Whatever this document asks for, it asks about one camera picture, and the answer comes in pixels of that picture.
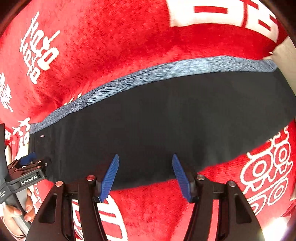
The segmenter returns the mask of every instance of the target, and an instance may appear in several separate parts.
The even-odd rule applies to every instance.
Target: blue-gray fabric strip
[[[214,72],[273,72],[276,68],[277,66],[272,60],[250,60],[231,56],[188,59],[153,66],[118,78],[93,89],[77,100],[55,110],[42,122],[32,124],[30,133],[36,133],[37,131],[58,122],[70,113],[79,111],[119,92],[155,81]]]

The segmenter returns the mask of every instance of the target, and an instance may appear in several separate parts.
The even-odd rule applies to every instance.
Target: screw
[[[60,187],[61,185],[63,185],[63,182],[62,182],[62,181],[57,181],[57,182],[56,182],[56,186],[57,186],[57,187]]]
[[[201,174],[198,174],[197,179],[200,180],[200,181],[203,181],[205,179],[205,176],[201,175]]]
[[[234,188],[236,186],[234,181],[229,181],[228,185],[231,186],[232,188]]]
[[[94,175],[89,175],[89,176],[87,176],[87,180],[88,181],[93,181],[94,179],[95,179],[96,177],[94,176]]]

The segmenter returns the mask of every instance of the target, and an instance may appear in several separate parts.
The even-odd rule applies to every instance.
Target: black cloth
[[[53,182],[85,177],[117,153],[113,189],[147,185],[175,178],[174,153],[200,171],[258,147],[294,118],[295,99],[279,70],[172,78],[69,114],[30,135],[30,151],[51,158]]]

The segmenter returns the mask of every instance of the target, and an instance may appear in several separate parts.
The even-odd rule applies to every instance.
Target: beige fabric
[[[273,54],[264,59],[273,60],[296,95],[296,48],[290,37],[278,45]]]

